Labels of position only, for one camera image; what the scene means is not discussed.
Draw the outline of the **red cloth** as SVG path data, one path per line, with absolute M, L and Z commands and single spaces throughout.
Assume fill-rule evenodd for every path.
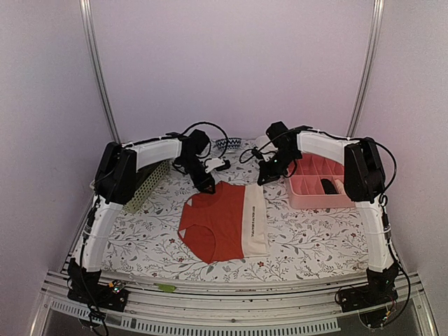
M 178 236 L 207 264 L 268 256 L 263 187 L 221 181 L 214 194 L 189 197 L 183 206 Z

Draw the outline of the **black striped underwear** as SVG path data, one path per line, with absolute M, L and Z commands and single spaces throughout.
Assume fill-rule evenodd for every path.
M 337 195 L 338 194 L 336 187 L 333 185 L 333 183 L 331 182 L 330 179 L 322 178 L 321 185 L 322 185 L 323 191 L 326 195 Z

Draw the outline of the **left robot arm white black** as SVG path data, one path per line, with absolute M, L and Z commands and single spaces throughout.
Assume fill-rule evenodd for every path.
M 104 298 L 104 289 L 94 281 L 101 274 L 102 256 L 111 229 L 122 208 L 137 190 L 137 175 L 145 167 L 173 160 L 201 193 L 213 194 L 213 170 L 226 170 L 230 162 L 223 155 L 202 157 L 210 139 L 196 122 L 182 133 L 129 143 L 106 145 L 93 181 L 94 199 L 83 228 L 80 247 L 71 258 L 68 274 L 77 283 L 78 294 L 90 304 Z

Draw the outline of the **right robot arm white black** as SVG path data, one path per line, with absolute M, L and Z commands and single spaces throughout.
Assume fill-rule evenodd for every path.
M 382 147 L 370 137 L 334 136 L 310 126 L 287 128 L 275 122 L 266 131 L 267 138 L 251 150 L 258 159 L 258 184 L 264 185 L 286 175 L 290 163 L 303 154 L 318 155 L 344 168 L 344 191 L 355 204 L 365 228 L 368 250 L 367 281 L 362 299 L 377 305 L 394 287 L 399 264 L 391 250 L 391 226 L 386 212 L 386 190 L 391 182 L 379 154 Z

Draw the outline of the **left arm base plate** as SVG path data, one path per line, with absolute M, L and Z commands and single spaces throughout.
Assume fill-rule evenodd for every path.
M 124 312 L 129 294 L 127 289 L 116 292 L 114 288 L 107 285 L 98 283 L 84 285 L 81 281 L 77 283 L 73 280 L 67 297 L 92 308 Z

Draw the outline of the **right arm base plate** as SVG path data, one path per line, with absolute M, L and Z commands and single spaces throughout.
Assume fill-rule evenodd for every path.
M 368 285 L 354 287 L 341 287 L 335 294 L 335 302 L 343 312 L 352 312 L 360 309 L 375 307 L 386 303 L 393 303 L 398 299 L 395 288 L 386 292 L 377 292 Z

